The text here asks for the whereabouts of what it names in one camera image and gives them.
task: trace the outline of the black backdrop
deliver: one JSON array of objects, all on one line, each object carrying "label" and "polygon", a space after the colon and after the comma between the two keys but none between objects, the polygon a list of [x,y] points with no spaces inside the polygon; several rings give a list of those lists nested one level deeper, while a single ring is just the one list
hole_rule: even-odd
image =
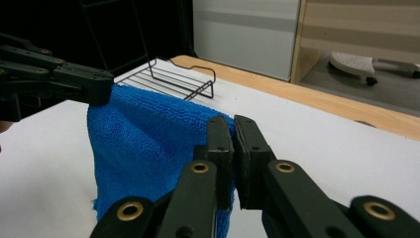
[{"label": "black backdrop", "polygon": [[[118,75],[145,62],[135,60],[145,54],[136,9],[151,59],[195,56],[192,0],[135,0],[135,5],[114,1],[89,8],[85,15],[78,0],[6,0],[0,3],[0,32],[27,39],[57,58]],[[57,102],[51,98],[41,108],[24,106],[23,117]]]}]

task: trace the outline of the gray floor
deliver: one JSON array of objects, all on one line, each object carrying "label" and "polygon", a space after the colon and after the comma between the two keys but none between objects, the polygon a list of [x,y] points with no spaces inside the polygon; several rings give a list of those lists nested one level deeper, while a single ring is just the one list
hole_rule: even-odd
[{"label": "gray floor", "polygon": [[420,117],[420,79],[412,78],[412,70],[379,60],[373,64],[378,83],[368,86],[365,78],[331,68],[328,61],[325,54],[299,85]]}]

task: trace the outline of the wire rack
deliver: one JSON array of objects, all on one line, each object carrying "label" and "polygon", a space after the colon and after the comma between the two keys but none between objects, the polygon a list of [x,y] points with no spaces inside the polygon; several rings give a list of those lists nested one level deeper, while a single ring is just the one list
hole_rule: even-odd
[{"label": "wire rack", "polygon": [[[168,62],[172,67],[160,66],[158,60]],[[198,73],[188,73],[194,68],[209,70],[212,76],[202,77]],[[155,58],[146,67],[130,73],[117,83],[191,100],[197,95],[213,98],[215,82],[216,72],[212,68],[199,65],[184,67],[170,59]]]}]

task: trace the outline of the towel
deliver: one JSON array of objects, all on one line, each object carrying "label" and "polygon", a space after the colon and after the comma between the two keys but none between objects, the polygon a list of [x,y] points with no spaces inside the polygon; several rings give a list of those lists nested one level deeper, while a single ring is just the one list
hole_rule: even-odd
[{"label": "towel", "polygon": [[[206,145],[206,125],[223,115],[214,109],[132,86],[113,85],[105,106],[89,106],[87,128],[94,155],[97,219],[117,200],[151,201],[173,190],[195,145]],[[231,211],[218,210],[217,237],[226,237]]]}]

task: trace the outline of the blue cloth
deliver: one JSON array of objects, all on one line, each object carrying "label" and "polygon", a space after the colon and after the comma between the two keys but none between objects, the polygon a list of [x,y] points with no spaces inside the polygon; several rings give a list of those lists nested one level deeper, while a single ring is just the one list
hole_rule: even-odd
[{"label": "blue cloth", "polygon": [[[132,86],[114,85],[110,102],[89,106],[98,220],[126,196],[159,199],[176,186],[195,145],[206,144],[206,124],[222,113]],[[227,119],[234,133],[233,119]],[[226,237],[231,211],[217,211],[217,237]]]}]

